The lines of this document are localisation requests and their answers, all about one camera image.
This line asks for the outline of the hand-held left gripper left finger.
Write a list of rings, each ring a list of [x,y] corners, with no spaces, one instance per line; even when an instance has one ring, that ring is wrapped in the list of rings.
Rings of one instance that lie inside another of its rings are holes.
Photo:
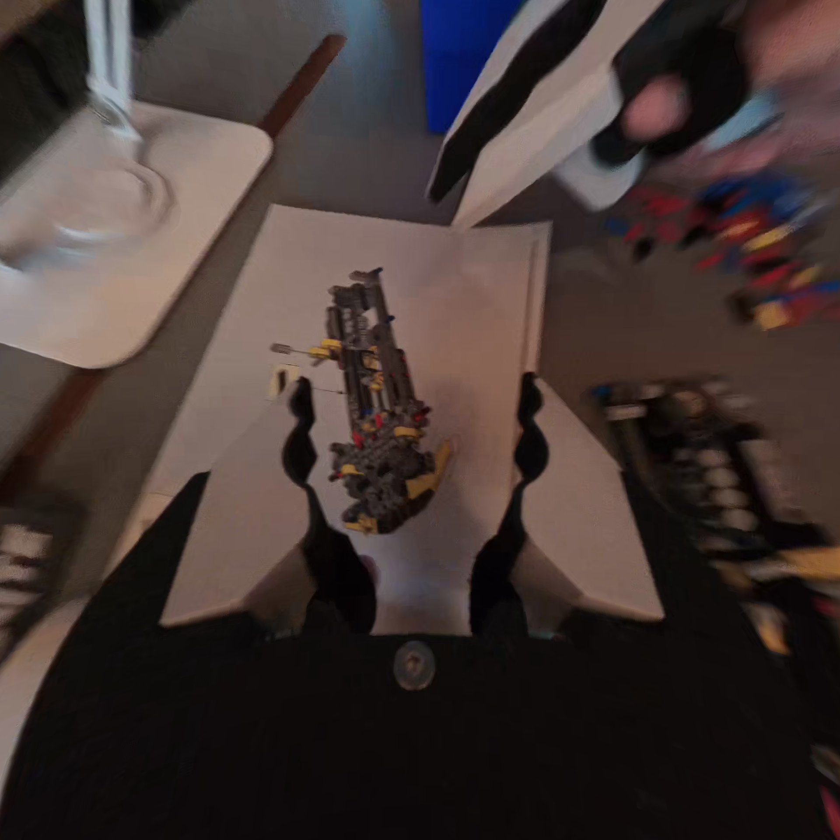
[[[247,614],[298,634],[312,604],[357,634],[375,624],[371,571],[324,515],[310,474],[312,386],[302,377],[211,468],[161,614],[163,627]]]

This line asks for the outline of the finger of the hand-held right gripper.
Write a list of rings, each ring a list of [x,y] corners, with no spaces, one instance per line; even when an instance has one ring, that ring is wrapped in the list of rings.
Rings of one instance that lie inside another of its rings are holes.
[[[439,204],[522,110],[543,78],[588,36],[606,1],[525,2],[499,38],[455,121],[427,184]]]
[[[573,73],[567,62],[542,79],[518,116],[474,164],[452,220],[472,228],[550,175],[584,207],[605,209],[636,181],[636,157],[624,164],[596,159],[592,141],[613,123],[623,94],[609,63]]]

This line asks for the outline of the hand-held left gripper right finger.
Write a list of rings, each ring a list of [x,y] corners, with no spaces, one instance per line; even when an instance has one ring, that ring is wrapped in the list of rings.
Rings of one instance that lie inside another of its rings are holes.
[[[551,637],[575,612],[664,620],[623,471],[552,388],[521,378],[517,476],[469,581],[475,637]]]

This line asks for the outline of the lego car chassis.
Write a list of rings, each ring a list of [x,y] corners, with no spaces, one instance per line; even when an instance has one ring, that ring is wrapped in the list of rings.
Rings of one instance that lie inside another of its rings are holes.
[[[793,655],[795,621],[838,652],[838,541],[800,505],[750,399],[701,376],[594,386],[616,452],[679,520],[766,648]]]

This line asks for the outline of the lego instruction booklet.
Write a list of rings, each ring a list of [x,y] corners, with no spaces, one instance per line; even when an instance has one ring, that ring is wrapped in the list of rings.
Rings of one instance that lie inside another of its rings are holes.
[[[329,289],[353,269],[383,268],[382,285],[415,392],[433,408],[426,445],[454,446],[444,480],[419,516],[388,536],[342,527],[348,505],[329,482],[329,446],[349,440],[335,364],[288,358],[309,379],[318,462],[310,474],[331,526],[381,570],[373,632],[466,636],[468,577],[496,530],[514,481],[522,373],[539,359],[551,225],[448,227],[272,206],[154,463],[137,507],[157,512],[210,471],[278,396],[280,356],[324,336]]]

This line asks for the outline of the blue plastic bin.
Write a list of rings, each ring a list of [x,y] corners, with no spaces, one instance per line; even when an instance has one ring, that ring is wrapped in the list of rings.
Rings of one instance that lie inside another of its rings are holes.
[[[446,134],[522,1],[421,1],[426,122]]]

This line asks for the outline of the pile of red blue pins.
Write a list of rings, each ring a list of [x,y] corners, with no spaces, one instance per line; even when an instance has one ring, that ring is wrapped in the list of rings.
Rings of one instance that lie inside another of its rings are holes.
[[[739,277],[728,295],[734,320],[762,332],[838,322],[838,258],[814,242],[838,209],[838,189],[819,190],[777,171],[722,178],[691,194],[661,186],[631,189],[604,231],[637,266],[664,246],[687,255],[696,273]]]

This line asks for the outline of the white document stand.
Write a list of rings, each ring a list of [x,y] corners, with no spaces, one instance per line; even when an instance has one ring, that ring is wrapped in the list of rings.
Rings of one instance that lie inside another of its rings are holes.
[[[2,174],[2,346],[84,370],[147,344],[274,148],[137,100],[132,5],[81,3],[81,101]]]

